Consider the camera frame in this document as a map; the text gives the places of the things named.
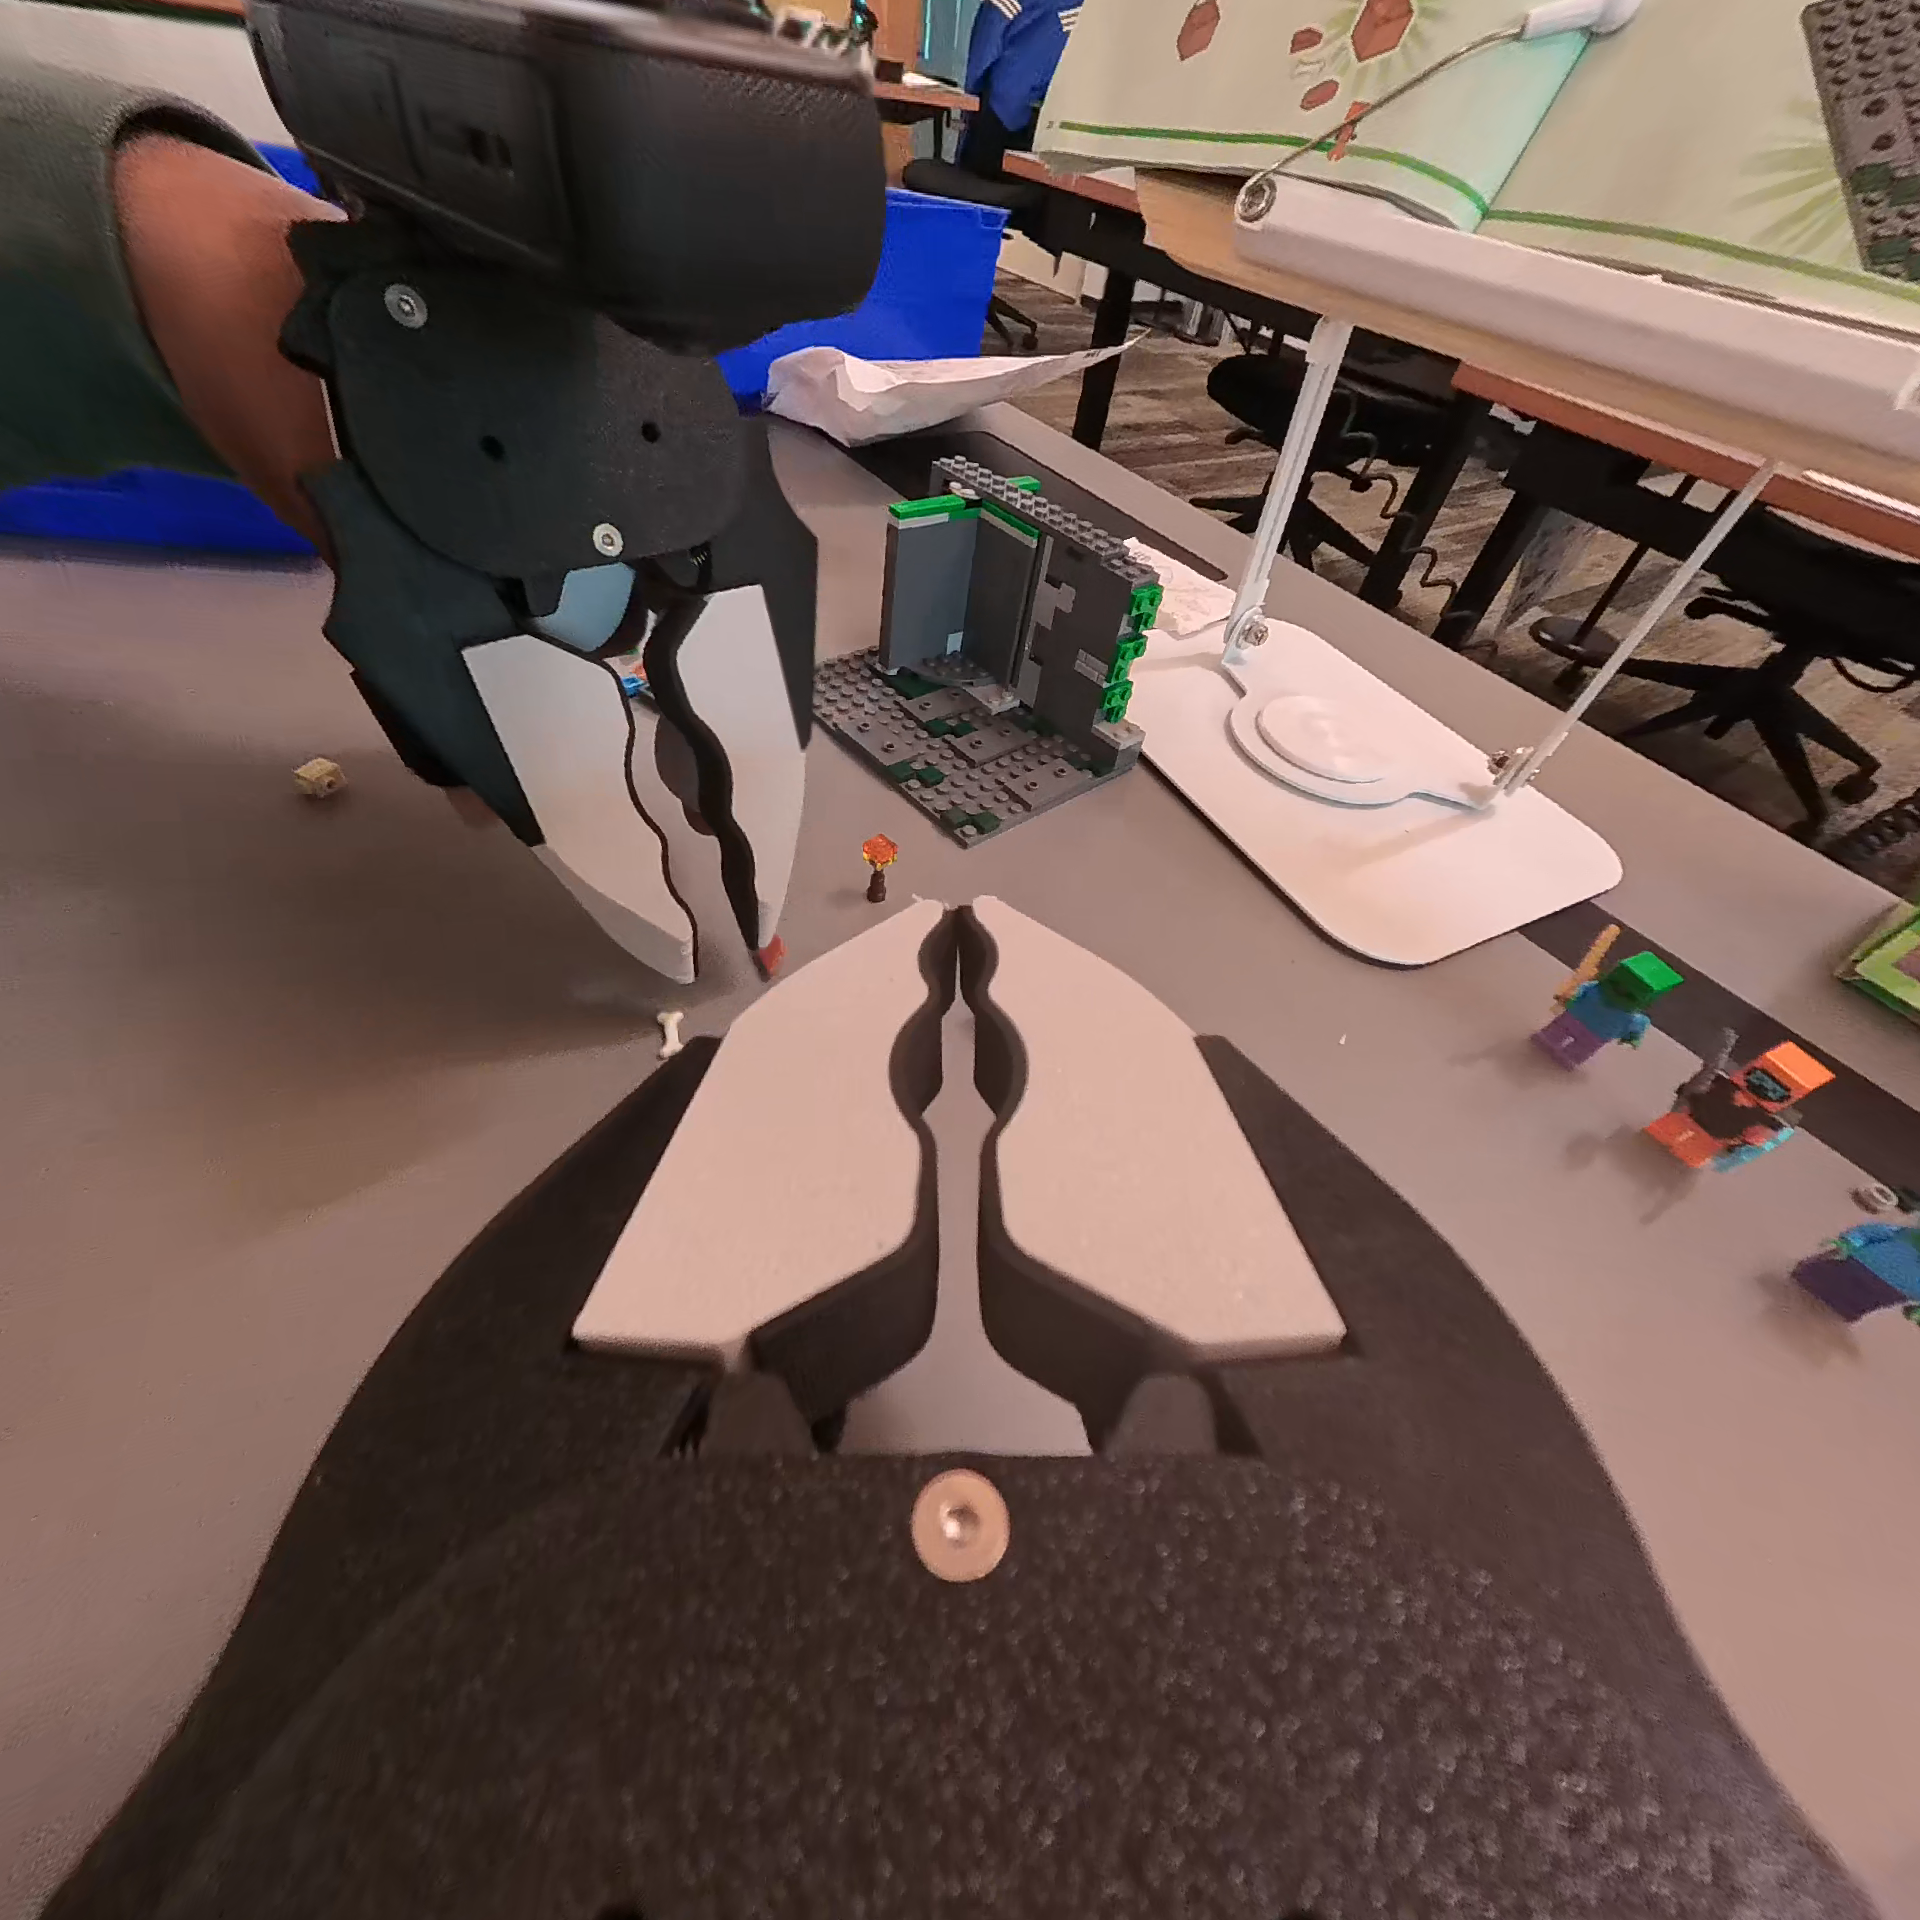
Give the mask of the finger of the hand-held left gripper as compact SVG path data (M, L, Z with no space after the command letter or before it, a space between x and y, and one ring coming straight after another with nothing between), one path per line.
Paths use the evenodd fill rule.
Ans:
M527 635L471 645L464 659L533 806L543 868L626 954L694 984L699 928L639 802L636 715L614 668Z
M684 736L694 812L719 839L723 891L756 954L780 934L804 826L806 749L761 586L671 601L646 679Z

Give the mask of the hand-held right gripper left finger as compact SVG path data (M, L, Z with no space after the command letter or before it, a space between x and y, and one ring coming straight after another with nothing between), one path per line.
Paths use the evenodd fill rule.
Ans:
M576 1346L699 1371L686 1455L837 1445L941 1309L951 909L917 901L737 1014L576 1318Z

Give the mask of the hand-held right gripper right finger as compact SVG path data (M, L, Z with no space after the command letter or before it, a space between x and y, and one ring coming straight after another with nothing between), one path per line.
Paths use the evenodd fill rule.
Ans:
M997 896L961 911L974 1014L977 1285L994 1352L1103 1452L1147 1379L1333 1356L1347 1322L1200 1036Z

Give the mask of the person's left forearm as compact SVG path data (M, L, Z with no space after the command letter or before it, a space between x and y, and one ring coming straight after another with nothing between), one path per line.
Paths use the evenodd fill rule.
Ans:
M231 479L137 312L114 156L161 134L276 176L220 118L157 89L4 58L4 488L170 468Z

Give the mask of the grey desk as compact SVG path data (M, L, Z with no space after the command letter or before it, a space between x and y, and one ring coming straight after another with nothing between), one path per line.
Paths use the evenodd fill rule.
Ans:
M319 569L4 549L4 1914L34 1918L174 1732L287 1505L420 1294L656 1069L686 998L416 779ZM300 796L310 758L350 785ZM1639 1128L1656 1034L1527 1042L1524 934L1417 972L1330 946L1160 779L896 896L994 895L1230 1036L1479 1269L1587 1421L1784 1786L1919 1914L1919 1331L1781 1284L1854 1211L1809 1131L1691 1186Z

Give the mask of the person's left hand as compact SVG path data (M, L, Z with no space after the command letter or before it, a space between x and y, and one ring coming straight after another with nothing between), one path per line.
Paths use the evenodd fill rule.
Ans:
M220 151L137 132L114 156L114 211L137 312L190 419L330 559L300 479L339 461L323 381L280 352L304 298L297 226L344 219Z

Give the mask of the grey toy brick building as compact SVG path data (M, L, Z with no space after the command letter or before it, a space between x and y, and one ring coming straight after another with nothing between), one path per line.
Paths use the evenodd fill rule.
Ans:
M957 845L1133 772L1163 578L1037 476L949 455L887 511L881 628L814 668L813 718Z

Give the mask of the white crumpled paper bag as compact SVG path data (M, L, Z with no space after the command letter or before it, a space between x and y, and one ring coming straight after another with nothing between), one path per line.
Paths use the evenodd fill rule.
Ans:
M1086 372L1119 372L1133 334L1113 349L1069 355L977 355L943 361L863 361L813 346L784 355L766 375L763 411L809 426L843 448L913 438L984 406L1020 401Z

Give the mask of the blue plastic bin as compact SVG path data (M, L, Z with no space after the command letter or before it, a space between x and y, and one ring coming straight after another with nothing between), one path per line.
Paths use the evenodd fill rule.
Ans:
M4 535L203 554L293 558L311 545L246 484L167 468L4 492Z
M719 356L729 392L750 411L776 361L801 349L840 349L863 361L974 356L986 332L1007 211L1000 206L887 188L877 278L849 315L787 324Z

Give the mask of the white book stand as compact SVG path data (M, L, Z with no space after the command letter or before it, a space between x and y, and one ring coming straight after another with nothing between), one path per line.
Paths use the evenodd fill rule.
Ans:
M1233 618L1157 632L1136 666L1151 768L1334 946L1374 962L1420 969L1614 888L1617 852L1539 776L1656 615L1569 715L1491 766L1333 641L1266 611L1353 332L1396 332L1753 455L1759 472L1673 591L1719 558L1777 461L1919 499L1919 341L1471 236L1304 181L1230 188L1140 168L1139 198L1149 241L1179 262L1216 278L1234 266L1241 285L1321 312Z

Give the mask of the zombie figure holding tan sword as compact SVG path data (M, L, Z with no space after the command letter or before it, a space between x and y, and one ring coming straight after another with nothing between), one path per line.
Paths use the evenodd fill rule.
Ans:
M1651 1029L1651 1009L1683 986L1683 975L1657 952L1614 956L1623 928L1610 924L1556 998L1556 1014L1529 1042L1577 1072L1607 1046L1639 1048Z

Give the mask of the orange toy figure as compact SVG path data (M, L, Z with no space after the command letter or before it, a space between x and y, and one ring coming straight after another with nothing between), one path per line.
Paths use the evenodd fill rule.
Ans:
M1836 1079L1830 1064L1793 1039L1743 1059L1741 1032L1729 1025L1716 1055L1677 1085L1670 1112L1643 1126L1643 1136L1690 1172L1733 1172L1793 1141L1801 1104Z

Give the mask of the blue jacket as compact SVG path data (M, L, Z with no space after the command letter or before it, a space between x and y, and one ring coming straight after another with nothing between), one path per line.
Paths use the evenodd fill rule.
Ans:
M1081 11L1083 4L980 4L964 91L1007 129L1036 124Z

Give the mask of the zombie toy figure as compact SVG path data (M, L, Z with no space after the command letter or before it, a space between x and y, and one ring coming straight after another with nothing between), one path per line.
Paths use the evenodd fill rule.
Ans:
M1881 1189L1879 1211L1801 1261L1793 1284L1846 1325L1883 1312L1919 1325L1919 1191Z

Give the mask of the toy brick set box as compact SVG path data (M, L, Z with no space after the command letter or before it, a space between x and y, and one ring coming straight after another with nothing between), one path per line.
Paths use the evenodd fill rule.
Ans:
M1840 986L1919 1025L1919 901L1900 901L1836 972Z

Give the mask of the pale green instruction booklet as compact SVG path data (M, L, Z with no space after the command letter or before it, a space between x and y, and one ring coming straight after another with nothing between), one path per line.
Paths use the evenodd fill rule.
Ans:
M1037 151L1919 329L1916 4L1091 4Z

